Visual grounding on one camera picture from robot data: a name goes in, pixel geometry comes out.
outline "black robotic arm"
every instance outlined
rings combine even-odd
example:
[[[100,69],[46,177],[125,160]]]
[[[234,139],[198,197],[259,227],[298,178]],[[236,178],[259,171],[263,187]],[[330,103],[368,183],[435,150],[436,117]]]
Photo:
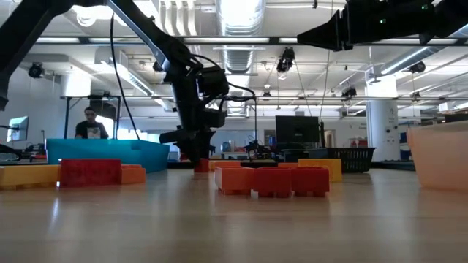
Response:
[[[226,114],[205,106],[229,92],[224,70],[218,66],[204,69],[182,42],[158,28],[133,0],[23,0],[0,28],[4,40],[0,48],[0,111],[8,103],[12,73],[52,19],[73,5],[108,5],[148,45],[156,59],[154,67],[159,64],[166,71],[165,81],[171,83],[181,120],[181,129],[162,134],[160,141],[177,142],[192,161],[207,158],[214,133],[210,128],[223,126]]]

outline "computer monitor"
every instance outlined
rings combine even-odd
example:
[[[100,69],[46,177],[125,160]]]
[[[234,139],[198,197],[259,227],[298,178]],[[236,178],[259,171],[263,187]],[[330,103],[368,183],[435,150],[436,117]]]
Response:
[[[276,116],[276,143],[313,143],[320,141],[319,118]]]
[[[24,141],[28,139],[29,117],[13,118],[10,120],[7,142]]]

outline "red lego brick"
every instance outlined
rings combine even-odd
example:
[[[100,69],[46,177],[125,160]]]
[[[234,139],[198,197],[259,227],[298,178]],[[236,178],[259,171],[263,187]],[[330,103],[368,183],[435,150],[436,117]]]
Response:
[[[261,167],[254,171],[253,190],[259,197],[289,197],[291,193],[291,169]]]
[[[107,186],[121,183],[121,160],[62,160],[60,187]]]
[[[320,167],[298,167],[291,170],[291,188],[297,197],[325,197],[330,191],[329,171]]]
[[[194,172],[210,172],[210,160],[201,159],[197,166],[194,168]]]

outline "blue plastic bin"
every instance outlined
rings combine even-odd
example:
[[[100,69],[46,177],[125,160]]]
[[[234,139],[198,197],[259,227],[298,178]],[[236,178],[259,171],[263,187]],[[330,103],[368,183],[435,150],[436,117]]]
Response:
[[[146,172],[167,169],[169,146],[144,140],[47,139],[49,164],[59,159],[120,159],[122,164],[141,164]]]

